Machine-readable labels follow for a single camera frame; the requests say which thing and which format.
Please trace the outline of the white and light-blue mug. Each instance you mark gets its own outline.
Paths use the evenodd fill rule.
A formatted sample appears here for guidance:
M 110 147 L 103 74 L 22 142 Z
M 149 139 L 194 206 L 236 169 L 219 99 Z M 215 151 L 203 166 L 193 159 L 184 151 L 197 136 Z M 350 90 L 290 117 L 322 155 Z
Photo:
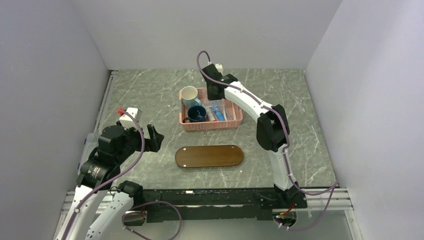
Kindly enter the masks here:
M 194 86 L 185 86 L 181 92 L 181 100 L 186 108 L 191 108 L 193 106 L 201 106 L 202 101 L 198 97 L 198 89 Z

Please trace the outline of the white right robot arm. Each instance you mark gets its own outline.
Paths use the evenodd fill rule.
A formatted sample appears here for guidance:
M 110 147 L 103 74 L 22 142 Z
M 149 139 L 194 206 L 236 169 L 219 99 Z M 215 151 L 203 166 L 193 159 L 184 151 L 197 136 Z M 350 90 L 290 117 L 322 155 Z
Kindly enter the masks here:
M 288 162 L 290 129 L 284 107 L 259 99 L 233 75 L 222 75 L 213 63 L 199 71 L 206 82 L 209 100 L 229 100 L 255 120 L 256 140 L 271 162 L 276 203 L 282 208 L 305 209 L 306 196 L 299 191 Z

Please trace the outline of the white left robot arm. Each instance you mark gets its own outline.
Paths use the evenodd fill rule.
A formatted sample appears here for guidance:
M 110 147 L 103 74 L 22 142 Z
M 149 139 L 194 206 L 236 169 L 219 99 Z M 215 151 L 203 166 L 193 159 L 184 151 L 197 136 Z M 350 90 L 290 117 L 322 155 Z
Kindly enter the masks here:
M 157 153 L 160 150 L 164 135 L 152 124 L 147 125 L 147 130 L 148 138 L 137 124 L 124 127 L 117 123 L 103 129 L 98 145 L 79 169 L 74 198 L 56 237 L 58 240 L 99 240 L 118 212 L 137 210 L 143 205 L 142 186 L 125 181 L 119 185 L 111 207 L 94 218 L 113 182 L 128 172 L 121 170 L 121 165 L 135 152 Z

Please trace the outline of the oval wooden tray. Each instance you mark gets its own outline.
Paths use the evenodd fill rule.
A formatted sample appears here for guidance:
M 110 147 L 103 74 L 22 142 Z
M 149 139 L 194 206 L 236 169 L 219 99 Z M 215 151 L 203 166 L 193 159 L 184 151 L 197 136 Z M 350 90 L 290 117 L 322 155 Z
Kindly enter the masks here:
M 214 168 L 239 165 L 244 159 L 236 145 L 184 146 L 175 153 L 175 163 L 181 168 Z

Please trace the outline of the clear textured glass dish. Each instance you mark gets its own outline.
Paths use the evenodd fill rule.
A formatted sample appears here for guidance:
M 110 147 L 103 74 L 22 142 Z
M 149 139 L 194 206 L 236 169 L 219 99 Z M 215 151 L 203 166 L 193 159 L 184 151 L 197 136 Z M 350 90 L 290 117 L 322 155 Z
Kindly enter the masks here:
M 204 100 L 203 106 L 207 109 L 210 109 L 213 113 L 214 112 L 220 112 L 221 115 L 224 115 L 225 112 L 225 100 L 219 99 L 219 100 Z

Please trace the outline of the blue toothpaste tube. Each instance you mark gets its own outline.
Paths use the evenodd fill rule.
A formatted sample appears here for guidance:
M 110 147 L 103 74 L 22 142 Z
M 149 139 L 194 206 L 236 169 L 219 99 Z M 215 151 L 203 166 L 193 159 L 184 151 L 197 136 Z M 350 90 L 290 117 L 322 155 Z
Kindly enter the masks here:
M 212 106 L 211 110 L 215 114 L 217 120 L 225 121 L 225 118 L 223 116 L 223 112 L 222 112 L 222 110 L 219 106 Z

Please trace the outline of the dark navy mug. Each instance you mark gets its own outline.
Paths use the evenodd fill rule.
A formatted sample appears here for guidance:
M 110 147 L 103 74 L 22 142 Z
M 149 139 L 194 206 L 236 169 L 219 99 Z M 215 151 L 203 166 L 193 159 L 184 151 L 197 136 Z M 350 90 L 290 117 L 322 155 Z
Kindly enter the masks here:
M 190 107 L 187 111 L 187 117 L 185 117 L 182 122 L 190 122 L 190 123 L 200 123 L 205 122 L 207 120 L 207 111 L 201 105 L 194 105 Z

